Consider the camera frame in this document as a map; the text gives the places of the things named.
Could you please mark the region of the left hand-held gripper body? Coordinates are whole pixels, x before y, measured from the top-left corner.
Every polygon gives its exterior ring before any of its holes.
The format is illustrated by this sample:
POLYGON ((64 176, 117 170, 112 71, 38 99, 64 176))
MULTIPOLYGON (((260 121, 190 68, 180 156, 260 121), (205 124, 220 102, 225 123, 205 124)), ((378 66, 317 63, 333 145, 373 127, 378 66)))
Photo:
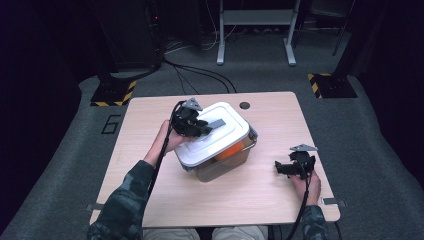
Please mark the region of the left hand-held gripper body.
POLYGON ((179 101, 171 114, 171 126, 181 136, 195 137, 195 128, 202 107, 195 98, 179 101))

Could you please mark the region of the person's right hand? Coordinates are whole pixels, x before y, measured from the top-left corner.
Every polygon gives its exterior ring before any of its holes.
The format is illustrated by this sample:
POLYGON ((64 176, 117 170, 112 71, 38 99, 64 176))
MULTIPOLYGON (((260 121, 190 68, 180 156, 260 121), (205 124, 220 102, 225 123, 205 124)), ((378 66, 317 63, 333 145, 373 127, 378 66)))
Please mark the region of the person's right hand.
POLYGON ((300 200, 304 198, 304 193, 308 192, 306 206, 318 204, 321 195, 321 180, 315 171, 313 171, 306 180, 302 180, 296 175, 290 175, 289 179, 293 183, 300 200))

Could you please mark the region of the person's left hand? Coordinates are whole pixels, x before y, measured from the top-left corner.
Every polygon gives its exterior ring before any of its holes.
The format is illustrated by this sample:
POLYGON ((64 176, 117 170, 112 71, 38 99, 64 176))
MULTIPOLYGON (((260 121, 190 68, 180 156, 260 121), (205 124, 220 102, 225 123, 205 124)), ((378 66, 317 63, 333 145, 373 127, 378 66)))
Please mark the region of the person's left hand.
POLYGON ((161 150, 165 140, 168 140, 167 146, 165 148, 165 152, 168 153, 174 150, 176 147, 180 146, 185 142, 192 141, 192 137, 184 137, 179 135, 175 130, 170 128, 170 121, 165 120, 160 130, 155 138, 154 145, 161 150))

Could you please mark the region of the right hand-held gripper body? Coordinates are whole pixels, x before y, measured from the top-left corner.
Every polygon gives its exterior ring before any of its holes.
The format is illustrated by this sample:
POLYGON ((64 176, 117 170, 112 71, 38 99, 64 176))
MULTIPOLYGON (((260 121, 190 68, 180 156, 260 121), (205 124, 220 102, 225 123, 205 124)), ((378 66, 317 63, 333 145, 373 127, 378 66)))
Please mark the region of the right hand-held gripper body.
POLYGON ((316 162, 315 156, 310 155, 310 151, 317 151, 318 148, 306 144, 300 144, 291 147, 292 153, 289 158, 292 161, 290 165, 289 175, 299 175, 302 180, 308 178, 309 174, 314 170, 316 162))

